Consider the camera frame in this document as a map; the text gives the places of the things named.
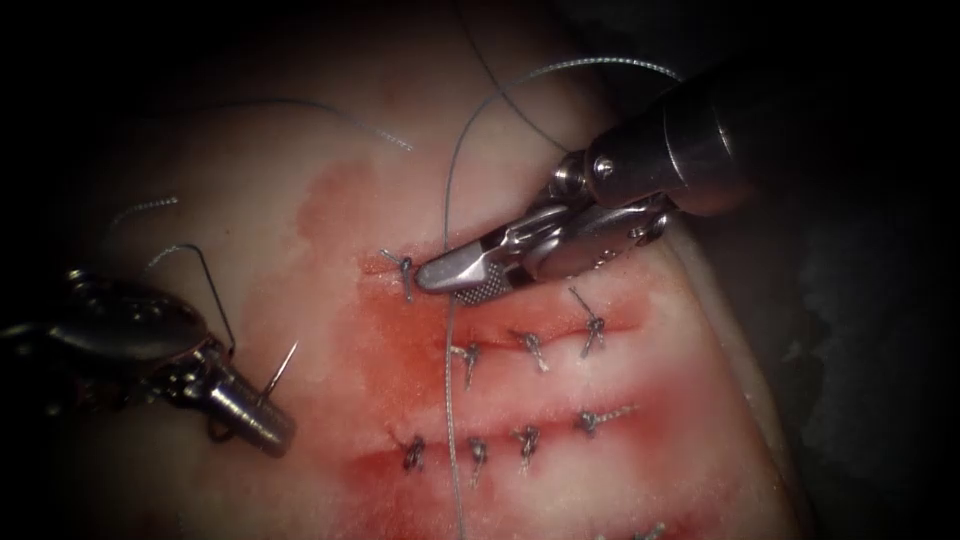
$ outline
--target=metal screw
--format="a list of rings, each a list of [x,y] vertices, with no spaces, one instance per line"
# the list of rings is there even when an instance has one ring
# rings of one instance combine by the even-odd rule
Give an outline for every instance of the metal screw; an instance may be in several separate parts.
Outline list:
[[[600,180],[613,174],[613,162],[600,156],[593,162],[593,174]]]

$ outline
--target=gray suture thread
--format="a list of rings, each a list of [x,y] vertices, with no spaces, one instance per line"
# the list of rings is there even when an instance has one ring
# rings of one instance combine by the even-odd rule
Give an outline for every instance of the gray suture thread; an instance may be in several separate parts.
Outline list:
[[[463,131],[460,132],[460,136],[457,138],[457,144],[453,150],[453,157],[450,160],[450,170],[447,174],[447,182],[444,187],[444,198],[443,198],[443,251],[448,251],[450,249],[450,197],[452,194],[453,187],[453,173],[457,165],[457,156],[460,155],[460,148],[463,146],[463,141],[467,136],[467,132],[470,130],[470,126],[473,125],[474,120],[480,113],[489,105],[493,103],[498,98],[501,98],[505,95],[506,91],[515,86],[521,85],[529,80],[535,79],[541,75],[551,73],[553,71],[558,71],[561,69],[568,69],[573,67],[580,66],[590,66],[598,64],[623,64],[629,66],[642,67],[657,73],[662,73],[667,77],[670,77],[674,80],[679,81],[680,78],[672,70],[667,69],[657,64],[650,62],[644,62],[643,60],[635,60],[632,58],[619,58],[619,57],[596,57],[596,58],[583,58],[580,60],[570,60],[567,62],[560,62],[557,64],[551,64],[540,69],[531,71],[519,79],[515,79],[500,88],[497,89],[497,92],[485,99],[473,112],[470,118],[467,120],[466,125],[463,127]],[[457,507],[457,529],[459,531],[460,540],[466,540],[466,528],[463,523],[463,501],[460,497],[460,478],[457,475],[457,451],[456,451],[456,440],[454,438],[454,429],[453,429],[453,393],[452,393],[452,366],[451,366],[451,352],[450,347],[453,346],[453,310],[456,305],[456,299],[453,294],[450,295],[449,303],[449,316],[447,318],[447,338],[446,346],[444,347],[444,373],[446,375],[444,385],[445,392],[444,397],[446,399],[446,414],[447,414],[447,445],[450,448],[450,471],[453,476],[453,497],[454,502]]]

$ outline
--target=dark background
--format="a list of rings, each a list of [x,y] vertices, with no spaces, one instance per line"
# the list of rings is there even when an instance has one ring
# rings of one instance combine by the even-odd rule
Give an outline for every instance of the dark background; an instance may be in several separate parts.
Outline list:
[[[949,403],[956,357],[944,346],[957,244],[946,222],[955,183],[938,108],[936,58],[945,14],[844,3],[557,0],[554,13],[585,52],[640,57],[692,75],[737,48],[787,40],[849,41],[898,88],[878,104],[908,167],[877,180],[860,203],[829,194],[809,207],[749,208],[691,220],[774,390],[823,538],[923,538],[948,529],[956,466]],[[315,6],[314,10],[328,9]],[[244,43],[299,9],[84,6],[19,18],[29,36],[8,47],[18,143],[3,216],[14,254],[5,306],[29,301],[37,272],[69,260],[59,194],[110,126],[145,107],[144,91],[197,59]],[[623,114],[658,88],[638,70],[601,70]],[[932,127],[907,119],[923,118]]]

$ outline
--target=blood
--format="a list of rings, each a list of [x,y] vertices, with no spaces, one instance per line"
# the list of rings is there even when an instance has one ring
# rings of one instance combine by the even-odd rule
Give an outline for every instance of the blood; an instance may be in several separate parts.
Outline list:
[[[263,276],[251,290],[237,356],[238,366],[246,359],[244,369],[252,379],[265,380],[275,366],[268,360],[278,360],[284,347],[300,340],[298,358],[276,393],[278,403],[298,422],[298,439],[279,463],[245,448],[218,449],[216,457],[211,454],[198,469],[198,486],[216,486],[226,498],[270,494],[256,504],[264,511],[275,506],[282,512],[302,504],[284,493],[284,483],[301,485],[312,478],[323,494],[324,511],[318,510],[317,519],[324,527],[310,529],[311,534],[456,536],[444,408],[448,299],[414,291],[413,303],[406,302],[397,265],[378,253],[387,247],[421,264],[440,252],[439,242],[381,246],[371,240],[385,236],[384,227],[396,227],[379,211],[381,205],[371,201],[371,188],[380,189],[374,200],[399,197],[403,190],[397,185],[404,177],[422,172],[399,168],[385,178],[369,161],[346,160],[328,166],[312,182],[295,228],[305,248],[285,269]],[[468,239],[484,230],[458,232],[458,238]],[[643,283],[654,287],[652,281]],[[578,289],[589,295],[588,288]],[[641,291],[613,295],[593,309],[606,319],[610,342],[642,332],[651,303]],[[540,337],[550,373],[537,371],[534,358],[511,331]],[[586,313],[562,283],[457,310],[453,344],[477,343],[481,351],[469,393],[463,390],[464,366],[453,357],[458,467],[472,537],[541,537],[540,518],[527,513],[537,508],[536,502],[518,493],[557,474],[548,465],[566,463],[565,453],[589,455],[603,445],[622,445],[630,456],[624,482],[670,489],[671,475],[679,471],[664,464],[671,463],[678,426],[690,423],[689,398],[702,381],[665,370],[620,380],[611,388],[587,387],[583,377],[573,373],[586,336]],[[602,361],[597,351],[593,349],[588,362]],[[640,410],[601,425],[595,440],[574,429],[580,407],[604,413],[625,402],[635,402]],[[528,423],[539,427],[542,435],[528,476],[520,478],[522,445],[510,430]],[[418,434],[426,442],[424,470],[405,471],[400,443],[409,443]],[[490,450],[476,490],[466,488],[474,466],[466,445],[469,436],[483,437]],[[666,517],[685,524],[684,533],[665,537],[699,537],[697,527],[710,521],[706,516],[714,515],[717,503],[712,498],[697,507],[679,502],[667,505],[671,515]],[[611,530],[626,530],[640,518],[617,519]]]

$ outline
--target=red blood smear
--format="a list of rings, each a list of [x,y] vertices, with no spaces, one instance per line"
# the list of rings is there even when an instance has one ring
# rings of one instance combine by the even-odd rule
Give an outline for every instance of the red blood smear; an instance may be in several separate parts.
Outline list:
[[[383,223],[382,212],[368,199],[369,186],[402,179],[402,167],[398,161],[390,170],[391,178],[385,179],[368,161],[346,161],[328,166],[314,180],[296,220],[297,236],[306,242],[306,249],[287,268],[263,276],[251,290],[243,310],[237,357],[237,365],[252,379],[266,380],[285,348],[300,340],[298,358],[275,393],[298,422],[297,440],[280,462],[266,460],[249,448],[235,446],[231,452],[218,448],[201,460],[197,475],[199,486],[216,489],[237,504],[259,505],[267,512],[289,512],[302,504],[285,493],[284,485],[315,478],[330,513],[322,514],[327,520],[325,528],[309,528],[313,535],[456,535],[443,407],[448,299],[417,293],[413,303],[407,303],[396,266],[377,253],[383,246],[367,243],[369,238],[382,237],[378,227]],[[385,189],[381,198],[390,196],[389,188]],[[460,237],[481,232],[478,228]],[[418,263],[438,251],[437,244],[387,247],[398,255],[413,256]],[[351,277],[344,281],[343,276]],[[649,302],[636,292],[616,296],[604,306],[608,336],[641,328],[648,311]],[[510,330],[535,332],[548,347],[573,334],[585,338],[585,321],[585,313],[566,285],[538,286],[491,304],[459,309],[454,344],[477,342],[485,361],[496,361],[498,355],[522,358],[525,348]],[[516,361],[518,369],[534,369],[532,358],[525,360],[526,364]],[[460,369],[458,365],[455,385],[463,381]],[[471,395],[516,385],[522,375],[511,374],[515,371],[500,370],[499,380],[488,377],[486,387],[475,387]],[[550,392],[548,382],[539,384],[543,392]],[[655,457],[659,461],[665,459],[667,423],[671,415],[682,414],[671,410],[684,409],[685,385],[679,380],[645,384],[641,389],[627,381],[621,393],[607,398],[609,402],[585,405],[604,411],[622,405],[624,396],[641,397],[648,411],[623,424],[630,429],[609,434],[623,438],[624,444],[635,440],[637,447],[644,449],[638,459]],[[519,409],[523,400],[519,389],[516,400]],[[508,425],[540,425],[544,429],[541,446],[582,437],[572,429],[571,413],[575,411],[560,406],[554,409],[533,419],[512,414],[509,405],[505,410],[481,412],[461,407],[456,414],[458,423],[464,418],[469,423],[471,414],[479,414],[479,431],[486,431],[483,435],[491,445],[509,445],[519,452],[519,442],[505,430]],[[402,468],[401,445],[414,434],[423,435],[428,445],[423,473],[406,473]],[[560,447],[555,444],[554,451]],[[539,450],[534,463],[547,451]],[[461,478],[469,478],[472,461],[465,448],[460,449],[459,458]],[[648,473],[644,482],[653,481],[665,489],[670,485],[665,472],[644,470]],[[535,481],[535,470],[530,479]],[[525,528],[522,509],[512,507],[510,497],[501,492],[507,484],[498,482],[493,473],[485,480],[489,481],[481,484],[482,489],[471,491],[470,500],[465,499],[465,506],[470,504],[467,521],[473,533],[489,537],[514,530],[536,537],[537,531]],[[639,482],[641,478],[625,481]],[[691,510],[684,510],[686,517],[674,516],[688,524],[682,537],[699,536],[695,529],[705,525],[703,519],[710,514],[707,506],[701,505],[696,517],[686,515]],[[496,529],[484,530],[478,522],[470,522],[491,512],[501,516]],[[670,537],[680,536],[671,533]]]

